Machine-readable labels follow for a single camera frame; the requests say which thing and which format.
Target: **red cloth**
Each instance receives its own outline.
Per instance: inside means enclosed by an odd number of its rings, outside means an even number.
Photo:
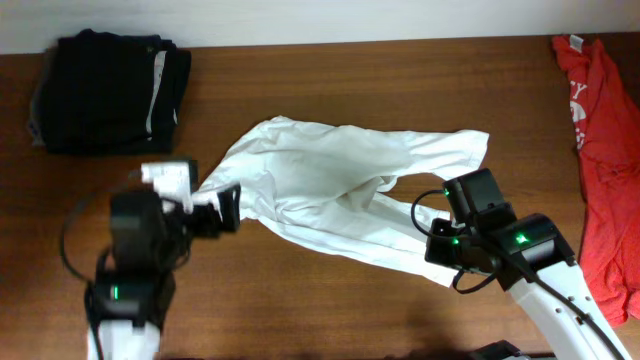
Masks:
[[[587,201],[580,264],[612,326],[640,318],[640,111],[600,40],[571,48],[553,38],[570,104]]]

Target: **green light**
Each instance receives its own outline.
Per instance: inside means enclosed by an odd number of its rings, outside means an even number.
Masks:
[[[516,235],[516,241],[518,242],[518,244],[524,244],[526,242],[529,242],[529,239],[527,239],[524,234],[518,234]]]

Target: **folded black cloth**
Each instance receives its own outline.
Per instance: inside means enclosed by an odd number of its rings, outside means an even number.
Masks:
[[[37,121],[52,153],[168,153],[191,53],[160,36],[84,30],[62,38],[44,79]]]

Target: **brown wooden surface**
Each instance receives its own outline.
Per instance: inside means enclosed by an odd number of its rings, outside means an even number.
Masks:
[[[640,34],[602,39],[640,103]],[[25,122],[41,64],[39,55],[0,57],[0,357],[81,359],[83,284],[58,257],[63,216],[90,190],[162,157],[74,158],[32,147]],[[549,215],[578,251],[584,204],[568,96],[549,37],[196,49],[175,153],[198,159],[204,178],[236,139],[276,115],[377,130],[482,130],[491,134],[484,166],[517,213]],[[410,176],[390,195],[411,201],[438,184]],[[110,241],[107,201],[68,239],[86,273]],[[165,356],[382,358],[501,339],[549,350],[495,283],[461,296],[314,253],[252,221],[237,235],[196,242],[177,281]],[[640,357],[640,323],[616,331]]]

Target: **crumpled white fabric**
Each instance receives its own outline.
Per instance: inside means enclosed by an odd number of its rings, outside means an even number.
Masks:
[[[448,180],[478,169],[488,138],[472,130],[381,132],[279,116],[240,138],[194,201],[239,182],[242,219],[257,219],[315,251],[449,286],[456,271],[424,261],[426,237],[411,223],[411,204],[381,193],[400,176],[433,173]],[[416,215],[425,228],[435,217],[449,218],[424,206]]]

